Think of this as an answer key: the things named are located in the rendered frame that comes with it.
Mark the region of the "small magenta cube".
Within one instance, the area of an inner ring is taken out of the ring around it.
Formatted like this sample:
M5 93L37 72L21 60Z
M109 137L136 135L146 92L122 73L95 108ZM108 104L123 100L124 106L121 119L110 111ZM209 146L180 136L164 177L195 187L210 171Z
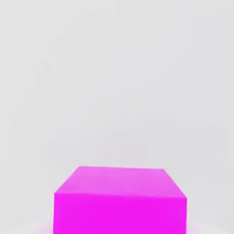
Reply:
M164 169L80 166L54 193L53 234L186 234L186 222Z

